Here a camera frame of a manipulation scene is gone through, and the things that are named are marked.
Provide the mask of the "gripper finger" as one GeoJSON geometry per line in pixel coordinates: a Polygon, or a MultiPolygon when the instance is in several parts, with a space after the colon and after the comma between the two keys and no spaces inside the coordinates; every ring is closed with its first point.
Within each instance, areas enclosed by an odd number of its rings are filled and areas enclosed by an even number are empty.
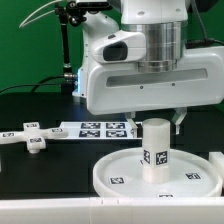
{"type": "Polygon", "coordinates": [[[187,115],[187,108],[182,107],[182,108],[176,108],[175,109],[175,114],[172,118],[173,123],[175,124],[176,134],[179,134],[180,132],[180,125],[182,121],[184,120],[185,116],[187,115]]]}
{"type": "Polygon", "coordinates": [[[135,112],[127,112],[125,114],[125,118],[127,120],[127,122],[129,123],[129,125],[131,126],[131,134],[134,137],[141,137],[143,134],[143,128],[141,124],[137,124],[134,121],[136,113],[135,112]]]}

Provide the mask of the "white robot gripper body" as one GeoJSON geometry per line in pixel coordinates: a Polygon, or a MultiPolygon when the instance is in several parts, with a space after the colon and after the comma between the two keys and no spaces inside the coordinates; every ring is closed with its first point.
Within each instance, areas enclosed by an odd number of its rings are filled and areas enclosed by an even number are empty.
{"type": "Polygon", "coordinates": [[[217,104],[224,100],[224,47],[189,49],[169,72],[97,63],[88,75],[86,100],[94,115],[217,104]]]}

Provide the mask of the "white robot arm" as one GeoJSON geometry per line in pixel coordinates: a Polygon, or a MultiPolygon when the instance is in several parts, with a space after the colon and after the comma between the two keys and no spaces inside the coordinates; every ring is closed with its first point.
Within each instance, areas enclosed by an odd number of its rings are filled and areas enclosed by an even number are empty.
{"type": "Polygon", "coordinates": [[[95,114],[224,100],[224,47],[185,47],[186,0],[120,0],[121,27],[89,46],[86,102],[95,114]]]}

